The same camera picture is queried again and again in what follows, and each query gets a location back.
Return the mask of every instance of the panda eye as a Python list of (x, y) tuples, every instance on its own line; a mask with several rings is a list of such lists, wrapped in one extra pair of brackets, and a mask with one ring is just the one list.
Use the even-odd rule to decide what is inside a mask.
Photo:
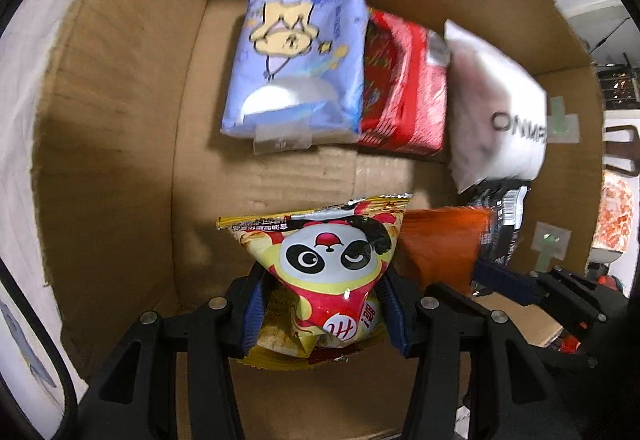
[(349, 270), (360, 270), (371, 261), (371, 245), (366, 241), (353, 241), (340, 256), (342, 266)]
[(317, 274), (324, 268), (324, 260), (306, 245), (291, 245), (287, 248), (287, 261), (296, 270), (305, 274)]

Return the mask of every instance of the panda face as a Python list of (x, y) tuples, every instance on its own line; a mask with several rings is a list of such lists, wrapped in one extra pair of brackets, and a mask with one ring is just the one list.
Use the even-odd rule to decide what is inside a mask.
[(280, 248), (280, 267), (307, 283), (340, 283), (370, 275), (376, 252), (360, 229), (340, 223), (309, 225), (288, 235)]

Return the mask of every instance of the black package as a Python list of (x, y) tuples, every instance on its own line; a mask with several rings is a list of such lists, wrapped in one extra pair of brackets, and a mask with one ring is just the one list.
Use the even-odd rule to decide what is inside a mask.
[(482, 236), (480, 259), (507, 266), (518, 246), (522, 225), (524, 198), (531, 182), (498, 180), (482, 182), (467, 204), (469, 207), (488, 207), (494, 211), (489, 231)]

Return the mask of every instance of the red packaging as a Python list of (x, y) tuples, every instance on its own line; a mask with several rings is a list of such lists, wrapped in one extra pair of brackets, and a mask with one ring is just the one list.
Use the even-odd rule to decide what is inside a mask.
[(359, 142), (416, 154), (440, 151), (447, 110), (444, 40), (432, 30), (370, 9)]

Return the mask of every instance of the metal screw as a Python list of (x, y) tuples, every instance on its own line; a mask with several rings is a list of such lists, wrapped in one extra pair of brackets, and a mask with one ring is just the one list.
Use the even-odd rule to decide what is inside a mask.
[(439, 301), (434, 297), (423, 297), (420, 299), (420, 306), (425, 310), (435, 310), (440, 306)]
[(509, 320), (509, 316), (502, 310), (494, 310), (491, 312), (491, 318), (495, 323), (499, 325), (505, 324)]
[(158, 320), (158, 314), (155, 312), (145, 312), (140, 315), (140, 322), (143, 325), (152, 325)]
[(209, 308), (212, 310), (222, 310), (226, 307), (226, 299), (223, 297), (214, 297), (209, 299)]

